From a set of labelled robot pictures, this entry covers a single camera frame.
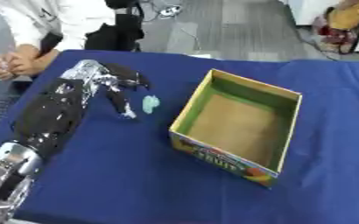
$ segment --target blue cloth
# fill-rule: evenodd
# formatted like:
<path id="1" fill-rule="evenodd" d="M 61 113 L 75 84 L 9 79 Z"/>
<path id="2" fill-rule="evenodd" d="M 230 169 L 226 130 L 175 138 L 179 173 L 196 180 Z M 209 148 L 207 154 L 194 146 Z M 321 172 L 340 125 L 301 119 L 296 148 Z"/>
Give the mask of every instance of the blue cloth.
<path id="1" fill-rule="evenodd" d="M 141 122 L 118 119 L 100 93 L 18 217 L 41 223 L 359 223 L 359 63 L 219 61 L 129 52 L 62 53 L 0 123 L 10 124 L 44 85 L 79 60 L 146 75 L 161 107 L 126 91 Z M 284 171 L 271 190 L 174 150 L 168 127 L 211 68 L 303 93 Z"/>

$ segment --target white shirt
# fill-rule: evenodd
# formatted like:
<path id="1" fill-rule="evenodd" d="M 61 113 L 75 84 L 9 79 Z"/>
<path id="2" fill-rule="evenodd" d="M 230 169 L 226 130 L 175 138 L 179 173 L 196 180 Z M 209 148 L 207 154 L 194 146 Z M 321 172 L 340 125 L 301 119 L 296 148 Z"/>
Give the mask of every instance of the white shirt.
<path id="1" fill-rule="evenodd" d="M 84 49 L 87 33 L 116 23 L 116 13 L 105 0 L 0 0 L 0 14 L 17 46 L 39 49 L 40 41 L 53 32 L 63 37 L 55 47 L 60 52 Z"/>

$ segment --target floor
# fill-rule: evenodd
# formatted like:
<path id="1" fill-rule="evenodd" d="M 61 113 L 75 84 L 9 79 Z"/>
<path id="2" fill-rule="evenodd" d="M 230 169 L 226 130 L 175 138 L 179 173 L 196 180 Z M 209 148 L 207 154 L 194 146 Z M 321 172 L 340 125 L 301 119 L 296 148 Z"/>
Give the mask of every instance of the floor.
<path id="1" fill-rule="evenodd" d="M 172 0 L 184 10 L 178 19 L 154 20 L 146 23 L 142 41 L 146 52 L 197 53 L 194 38 L 198 37 L 201 53 L 210 53 L 225 60 L 285 61 L 327 58 L 299 38 L 309 39 L 306 29 L 296 30 L 288 7 L 277 0 Z M 161 0 L 155 0 L 159 7 Z M 144 6 L 146 20 L 153 18 L 151 6 Z M 359 60 L 359 54 L 339 56 L 337 60 Z"/>

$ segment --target open box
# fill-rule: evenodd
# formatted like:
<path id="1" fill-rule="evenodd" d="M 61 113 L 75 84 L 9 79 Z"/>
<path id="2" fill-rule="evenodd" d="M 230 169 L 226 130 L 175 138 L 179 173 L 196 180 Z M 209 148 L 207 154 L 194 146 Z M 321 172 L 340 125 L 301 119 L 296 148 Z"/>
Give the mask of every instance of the open box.
<path id="1" fill-rule="evenodd" d="M 271 186 L 282 172 L 302 96 L 211 70 L 170 128 L 174 148 Z"/>

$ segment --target metallic robot arm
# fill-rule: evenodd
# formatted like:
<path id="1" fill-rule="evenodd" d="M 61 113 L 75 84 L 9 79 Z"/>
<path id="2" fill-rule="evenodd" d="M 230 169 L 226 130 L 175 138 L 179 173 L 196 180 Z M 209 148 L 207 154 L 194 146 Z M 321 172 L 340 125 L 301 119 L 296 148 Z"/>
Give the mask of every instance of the metallic robot arm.
<path id="1" fill-rule="evenodd" d="M 150 83 L 126 67 L 83 60 L 41 92 L 13 123 L 13 138 L 0 146 L 0 223 L 13 216 L 39 171 L 73 135 L 99 88 L 106 88 L 118 113 L 134 119 L 120 87 L 138 86 L 149 89 Z"/>

